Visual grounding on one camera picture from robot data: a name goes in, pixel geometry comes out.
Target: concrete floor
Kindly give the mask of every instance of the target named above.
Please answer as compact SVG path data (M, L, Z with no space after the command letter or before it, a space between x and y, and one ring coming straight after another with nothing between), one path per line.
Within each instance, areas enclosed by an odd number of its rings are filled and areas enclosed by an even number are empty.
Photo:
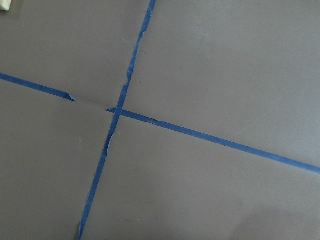
M0 12L0 240L73 240L148 0ZM320 2L158 0L124 109L320 167ZM120 117L84 240L319 240L320 175Z

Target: blue painter's tape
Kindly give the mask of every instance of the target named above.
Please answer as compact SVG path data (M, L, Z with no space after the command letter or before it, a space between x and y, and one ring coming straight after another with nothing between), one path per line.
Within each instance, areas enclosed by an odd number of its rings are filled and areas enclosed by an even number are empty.
M107 111L114 113L116 111L116 109L110 108L110 109L107 109ZM188 129L185 127L181 127L181 126L177 126L177 125L167 123L164 121L158 121L153 118L146 117L146 116L143 116L143 115L140 115L137 113L133 113L130 111L126 111L126 110L122 110L121 115L128 117L128 118L131 118L131 119L141 121L141 122L150 123L150 124L153 124L153 125L165 128L165 129L169 129L169 130L172 130L172 131L175 131L178 133L182 133L182 134L186 134L186 135L196 137L199 139L207 140L207 141L215 143L215 144L220 144L220 145L232 148L232 149L240 150L240 151L243 151L243 152L246 152L249 154L253 154L253 155L256 155L259 157L274 160L274 161L277 161L277 162L280 162L283 164L287 164L287 165L290 165L290 166L293 166L293 167L296 167L299 169L304 169L304 170L307 170L310 172L320 174L320 167L313 166L313 165L303 163L300 161L292 160L290 158L279 156L279 155L276 155L276 154L273 154L270 152L255 149L253 147L245 146L245 145L242 145L242 144L239 144L236 142L228 141L228 140L216 137L216 136L211 136L211 135L208 135L208 134L205 134L202 132L194 131L194 130L191 130L191 129Z
M131 58L131 61L130 61L130 65L129 65L127 74L126 74L127 82L122 87L122 90L121 90L121 93L120 93L120 97L119 97L117 106L116 106L115 111L114 111L114 116L113 116L113 119L112 119L112 122L111 122L111 126L110 126L110 129L109 129L108 135L106 137L105 144L104 144L104 147L103 147L103 150L102 150L102 154L101 154L101 157L100 157L100 160L99 160L99 163L98 163L98 167L97 167L95 175L94 175L94 179L93 179L93 183L92 183L92 186L91 186L91 189L90 189L90 192L89 192L89 196L88 196L88 199L87 199L85 207L84 207L83 215L82 215L80 226L79 226L78 240L82 239L82 236L83 236L86 224L87 224L87 220L88 220L88 217L89 217L89 214L90 214L90 210L91 210L91 207L92 207L95 195L96 195L96 191L97 191L97 187L98 187L98 184L99 184L99 181L100 181L100 177L101 177L101 174L103 172L103 169L104 169L104 166L105 166L105 163L106 163L109 146L110 146L112 137L113 137L113 135L114 135L114 133L116 131L116 128L117 128L117 125L118 125L118 122L119 122L119 118L120 118L120 115L121 115L121 112L122 112L122 108L123 108L125 100L126 100L126 96L127 96L127 92L128 92L129 86L130 86L132 75L133 75L134 70L135 70L136 59L137 59L140 43L141 43L141 40L142 40L144 34L146 33L146 31L148 29L149 22L150 22L150 19L151 19L151 15L152 15L152 11L155 8L156 1L157 0L151 0L150 1L148 9L147 9L145 17L144 17L144 21L143 21L143 24L142 24L142 27L141 27L141 30L140 30L140 33L139 33L139 36L138 36L138 40L136 42L136 45L135 45L135 48L134 48L134 51L133 51L133 54L132 54L132 58Z
M34 82L30 82L30 81L26 81L26 80L22 80L19 78L16 78L14 76L9 76L9 75L5 75L3 73L0 73L0 79L13 83L13 84L18 84L30 89L34 89L34 90L38 90L47 94L51 94L51 95L55 95L57 97L63 98L63 99L68 99L71 101L75 101L75 99L67 92L64 91L60 91L57 89L53 89L51 87L47 87L47 86L43 86Z

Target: blue line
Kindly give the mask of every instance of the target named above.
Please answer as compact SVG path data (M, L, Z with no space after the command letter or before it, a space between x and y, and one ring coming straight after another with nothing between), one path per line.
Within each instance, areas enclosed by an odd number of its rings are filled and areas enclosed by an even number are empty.
M102 154L101 154L101 157L100 157L100 161L98 163L98 166L97 166L97 169L96 169L96 172L95 172L95 176L94 176L93 183L92 183L92 186L91 186L91 189L90 189L90 192L89 192L89 196L88 196L88 199L87 199L85 207L84 207L83 215L82 215L80 226L79 226L78 240L82 239L82 236L83 236L86 224L87 224L87 220L88 220L88 217L89 217L89 214L90 214L90 210L91 210L91 207L92 207L95 195L96 195L96 191L97 191L97 187L98 187L98 184L99 184L99 181L100 181L100 177L101 177L101 174L103 172L103 169L104 169L104 166L105 166L105 163L106 163L106 159L107 159L107 156L108 156L109 146L110 146L112 137L113 137L113 135L114 135L114 133L116 131L116 128L117 128L117 125L118 125L118 121L119 121L119 118L120 118L120 115L121 115L121 112L122 112L122 108L124 106L124 103L125 103L125 100L126 100L126 96L127 96L127 92L128 92L129 86L130 86L131 78L132 78L132 75L133 75L134 70L135 70L136 59L137 59L140 43L141 43L141 40L142 40L144 34L146 33L146 31L148 29L149 22L150 22L150 19L151 19L151 15L152 15L152 11L155 8L156 1L157 0L151 0L150 1L148 9L147 9L145 17L144 17L144 21L143 21L143 24L142 24L142 27L141 27L141 30L140 30L140 33L139 33L139 36L138 36L138 40L136 42L136 45L135 45L135 48L134 48L134 51L133 51L133 54L132 54L132 58L131 58L131 62L130 62L127 74L126 74L127 82L122 87L122 91L121 91L117 106L116 106L115 111L114 111L114 116L113 116L113 119L112 119L112 122L111 122L111 126L110 126L110 129L109 129L108 135L106 137L106 141L105 141L105 144L104 144L104 147L103 147L103 151L102 151Z
M31 82L31 81L22 80L22 79L14 77L14 76L9 76L9 75L5 75L3 73L0 73L0 79L7 81L7 82L10 82L10 83L13 83L13 84L18 84L18 85L21 85L21 86L24 86L24 87L27 87L30 89L38 90L38 91L41 91L41 92L44 92L47 94L55 95L55 96L63 98L63 99L75 101L75 99L67 92L53 89L51 87L43 86L43 85Z
M111 113L114 113L115 110L116 110L115 108L107 109L107 111L111 112ZM207 140L207 141L215 143L215 144L220 144L220 145L232 148L232 149L240 150L242 152L253 154L253 155L256 155L259 157L274 160L274 161L277 161L277 162L280 162L283 164L287 164L287 165L290 165L290 166L293 166L293 167L296 167L299 169L304 169L304 170L307 170L310 172L320 174L320 167L313 166L313 165L303 163L300 161L292 160L290 158L279 156L279 155L276 155L276 154L273 154L273 153L270 153L267 151L255 149L253 147L245 146L245 145L242 145L242 144L239 144L236 142L228 141L228 140L216 137L216 136L211 136L211 135L199 132L199 131L194 131L194 130L191 130L191 129L188 129L185 127L181 127L181 126L177 126L177 125L167 123L164 121L158 121L153 118L146 117L146 116L143 116L143 115L140 115L137 113L133 113L130 111L126 111L126 110L122 110L121 115L125 116L127 118L135 119L135 120L138 120L141 122L150 123L150 124L156 125L158 127L169 129L169 130L172 130L172 131L175 131L178 133L182 133L182 134L186 134L186 135L196 137L199 139Z

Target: white object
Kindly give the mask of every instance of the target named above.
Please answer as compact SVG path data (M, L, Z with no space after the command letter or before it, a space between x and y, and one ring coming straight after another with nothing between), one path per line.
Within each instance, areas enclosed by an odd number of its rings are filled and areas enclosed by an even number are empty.
M9 11L12 0L0 0L0 10Z

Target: gray surface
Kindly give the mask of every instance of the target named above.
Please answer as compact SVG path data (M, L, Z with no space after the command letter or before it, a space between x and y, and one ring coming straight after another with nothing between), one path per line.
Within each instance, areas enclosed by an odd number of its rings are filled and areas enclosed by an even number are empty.
M122 118L84 240L318 240L319 181Z
M159 1L124 109L320 166L319 21L319 1Z
M0 240L72 240L148 0L0 12ZM127 110L320 166L317 0L158 0ZM319 175L125 117L85 240L319 240Z

